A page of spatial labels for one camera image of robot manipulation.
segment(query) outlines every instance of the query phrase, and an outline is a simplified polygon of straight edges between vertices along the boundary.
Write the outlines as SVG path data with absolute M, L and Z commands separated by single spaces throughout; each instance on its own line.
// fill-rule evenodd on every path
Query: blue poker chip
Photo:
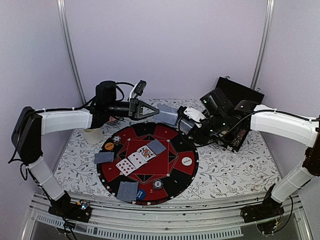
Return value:
M 136 194 L 136 199 L 137 200 L 142 200 L 146 197 L 146 191 L 145 190 L 142 190 L 142 189 L 139 189 L 138 190 L 138 193 Z

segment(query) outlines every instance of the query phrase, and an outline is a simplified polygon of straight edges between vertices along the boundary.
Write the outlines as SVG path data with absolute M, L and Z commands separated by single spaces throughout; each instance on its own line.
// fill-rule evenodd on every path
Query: table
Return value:
M 203 110 L 195 99 L 143 100 L 157 106 L 163 104 L 174 108 L 192 106 Z M 102 127 L 103 139 L 97 144 L 88 144 L 82 130 L 73 131 L 66 148 L 58 161 L 54 176 L 63 189 L 98 197 L 115 198 L 102 185 L 94 164 L 94 153 L 113 133 L 135 123 L 154 122 L 152 117 L 140 121 L 125 119 L 107 123 Z M 251 131 L 241 149 L 233 153 L 222 147 L 198 148 L 199 166 L 191 185 L 173 200 L 197 200 L 228 198 L 267 191 L 280 180 L 276 164 L 259 132 Z

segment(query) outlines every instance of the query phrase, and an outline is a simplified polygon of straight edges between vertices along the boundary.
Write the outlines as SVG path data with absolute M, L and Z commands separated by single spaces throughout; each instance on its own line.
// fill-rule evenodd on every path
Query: stack of cards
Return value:
M 157 155 L 151 151 L 148 146 L 140 147 L 136 152 L 128 156 L 128 159 L 123 159 L 116 164 L 116 167 L 125 175 L 128 176 L 133 171 L 146 164 L 150 159 Z

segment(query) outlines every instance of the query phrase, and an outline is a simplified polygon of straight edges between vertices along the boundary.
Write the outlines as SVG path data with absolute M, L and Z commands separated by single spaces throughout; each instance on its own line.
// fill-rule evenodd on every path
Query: white cup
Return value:
M 86 140 L 86 142 L 88 144 L 97 144 L 104 137 L 104 135 L 103 135 L 103 133 L 102 133 L 100 128 L 84 129 L 83 133 L 82 133 L 82 136 L 83 136 L 84 140 Z

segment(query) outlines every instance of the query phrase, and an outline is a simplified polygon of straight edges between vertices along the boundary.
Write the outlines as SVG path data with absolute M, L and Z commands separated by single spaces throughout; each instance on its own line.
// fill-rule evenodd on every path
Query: vent grille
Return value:
M 56 228 L 63 228 L 64 221 L 58 218 L 47 216 L 38 213 L 36 220 L 51 225 Z M 106 238 L 109 240 L 223 240 L 232 239 L 235 237 L 242 237 L 242 231 L 240 227 L 229 228 L 226 230 L 217 231 L 206 231 L 206 232 L 195 232 L 195 233 L 176 233 L 176 234 L 165 234 L 165 233 L 136 233 L 136 232 L 124 232 L 116 230 L 108 230 L 102 227 L 87 226 L 86 229 L 81 232 L 77 228 L 74 232 Z

